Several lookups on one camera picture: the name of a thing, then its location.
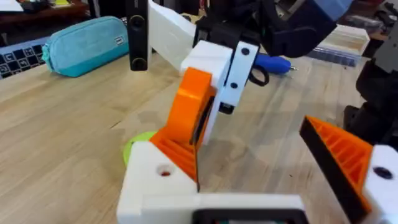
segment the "wooden workbench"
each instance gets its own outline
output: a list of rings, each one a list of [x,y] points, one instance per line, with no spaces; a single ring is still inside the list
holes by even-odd
[[[342,223],[337,199],[299,136],[305,114],[342,124],[359,106],[363,66],[310,58],[299,71],[248,83],[234,115],[221,114],[199,152],[204,192],[300,194],[312,224]],[[45,65],[0,80],[0,223],[116,223],[121,148],[165,123],[180,77],[155,55],[150,72],[128,57],[80,78]]]

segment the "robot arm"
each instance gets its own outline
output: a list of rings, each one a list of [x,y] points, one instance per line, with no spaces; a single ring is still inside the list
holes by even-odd
[[[255,10],[256,16],[250,17],[249,28],[244,26],[247,23],[230,18],[230,14],[222,21],[205,17],[193,25],[151,0],[128,0],[127,9],[132,9],[128,16],[132,70],[147,70],[153,47],[180,70],[183,78],[166,125],[148,141],[135,142],[131,147],[118,204],[118,222],[308,223],[298,195],[199,193],[197,151],[209,140],[218,112],[231,114],[238,105],[261,45],[271,55],[305,55],[334,29],[335,21],[350,2],[330,1],[325,5],[324,1],[316,0],[302,3],[295,12],[297,15],[293,14],[287,20],[291,22],[281,22],[272,17],[269,2],[252,2],[255,7],[251,5],[249,9]],[[308,15],[310,12],[322,16],[314,20]],[[397,223],[394,215],[396,203],[389,201],[398,195],[397,182],[388,182],[388,193],[380,194],[378,187],[387,183],[378,180],[372,170],[373,165],[377,165],[387,167],[393,175],[398,174],[394,163],[381,159],[384,156],[395,159],[398,154],[366,146],[359,155],[348,156],[350,159],[361,156],[361,168],[350,166],[346,169],[347,164],[341,161],[342,155],[333,154],[334,150],[340,149],[338,142],[335,142],[335,147],[328,145],[329,138],[335,137],[322,138],[324,132],[320,126],[321,121],[307,119],[301,134],[350,221]],[[335,173],[345,180],[343,188],[333,186]]]

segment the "white panel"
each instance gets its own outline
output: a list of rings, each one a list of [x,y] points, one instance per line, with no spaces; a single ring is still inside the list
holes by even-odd
[[[242,53],[243,49],[249,50],[247,55]],[[259,47],[240,41],[236,47],[234,60],[228,76],[228,82],[221,98],[221,102],[232,106],[237,106],[241,98],[246,80],[251,72],[251,68],[256,59]],[[237,84],[236,88],[232,88],[231,84]]]
[[[393,178],[387,180],[378,176],[374,171],[376,167],[389,170]],[[398,223],[398,153],[395,149],[374,147],[363,194],[373,209],[365,223]]]
[[[193,45],[196,25],[152,0],[149,6],[149,45],[177,70]]]
[[[158,169],[170,168],[162,177]],[[196,183],[149,141],[132,145],[117,210],[120,224],[139,223],[142,200],[148,195],[191,195]]]

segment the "orange 3d-printed part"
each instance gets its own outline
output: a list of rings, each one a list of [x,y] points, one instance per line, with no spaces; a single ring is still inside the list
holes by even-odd
[[[166,126],[150,139],[196,183],[197,150],[201,146],[215,94],[211,74],[188,68]]]
[[[362,194],[373,146],[319,119],[306,116],[300,135],[321,167],[351,223],[371,206]]]

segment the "green ball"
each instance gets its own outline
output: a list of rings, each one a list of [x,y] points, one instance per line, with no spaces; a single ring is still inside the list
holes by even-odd
[[[156,131],[149,131],[146,133],[139,134],[127,142],[127,144],[124,146],[124,149],[123,149],[123,159],[124,159],[124,164],[126,166],[129,163],[131,146],[136,141],[149,141],[151,139],[151,137],[154,136],[155,134],[156,134]]]

